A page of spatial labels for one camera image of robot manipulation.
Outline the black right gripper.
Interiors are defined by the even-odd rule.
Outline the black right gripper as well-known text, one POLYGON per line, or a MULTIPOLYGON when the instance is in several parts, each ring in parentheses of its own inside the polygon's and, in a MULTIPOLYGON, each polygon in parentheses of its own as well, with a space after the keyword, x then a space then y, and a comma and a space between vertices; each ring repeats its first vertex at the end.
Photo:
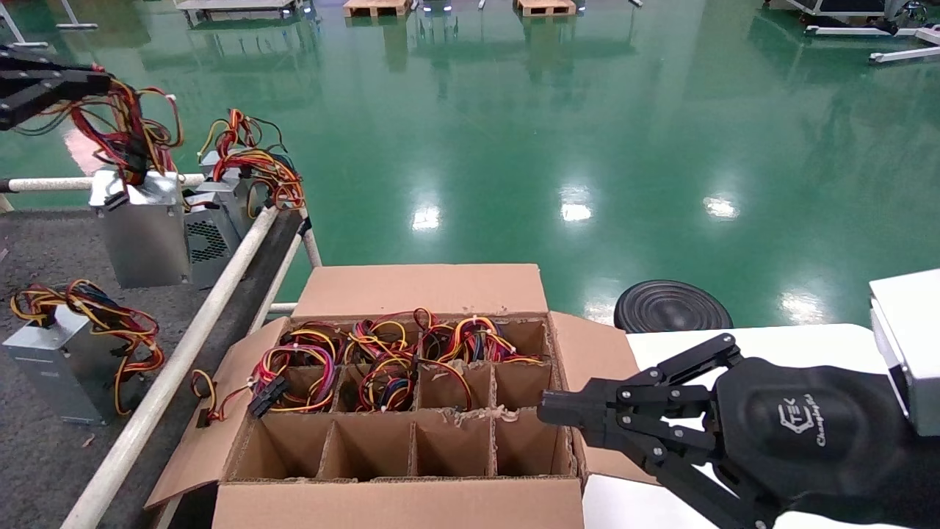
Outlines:
POLYGON ((792 511, 850 525, 938 526, 938 438, 917 433, 886 375, 738 361, 736 339, 720 334, 625 381, 594 376, 576 392, 547 390, 538 419, 627 456, 719 528, 772 528, 792 511), (731 369, 716 379, 715 396, 691 384, 717 368, 731 369), (721 458, 714 435, 659 419, 715 405, 721 458), (698 471, 706 463, 721 485, 698 471))

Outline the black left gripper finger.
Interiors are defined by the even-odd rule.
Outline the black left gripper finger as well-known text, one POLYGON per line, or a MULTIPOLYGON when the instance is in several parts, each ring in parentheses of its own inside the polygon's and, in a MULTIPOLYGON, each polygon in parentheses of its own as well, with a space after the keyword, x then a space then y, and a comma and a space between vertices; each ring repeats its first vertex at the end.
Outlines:
POLYGON ((19 93, 27 88, 60 90, 66 94, 104 94, 113 77, 90 66, 58 62, 32 49, 3 46, 1 50, 1 90, 19 93))
POLYGON ((105 94, 104 82, 2 81, 1 130, 9 131, 36 117, 58 101, 80 101, 105 94))

